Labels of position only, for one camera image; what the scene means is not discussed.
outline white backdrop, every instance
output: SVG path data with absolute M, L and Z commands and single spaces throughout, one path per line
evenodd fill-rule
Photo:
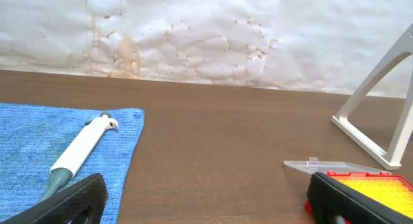
M 0 0 L 0 68 L 352 93 L 413 0 Z M 405 97 L 408 58 L 372 91 Z

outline wooden table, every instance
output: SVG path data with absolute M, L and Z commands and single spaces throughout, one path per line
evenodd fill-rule
M 11 71 L 0 89 L 0 102 L 145 109 L 119 223 L 313 223 L 310 176 L 284 160 L 381 168 L 330 121 L 348 96 Z M 402 105 L 368 97 L 350 120 L 388 146 Z M 410 181 L 412 159 L 409 144 L 396 173 Z

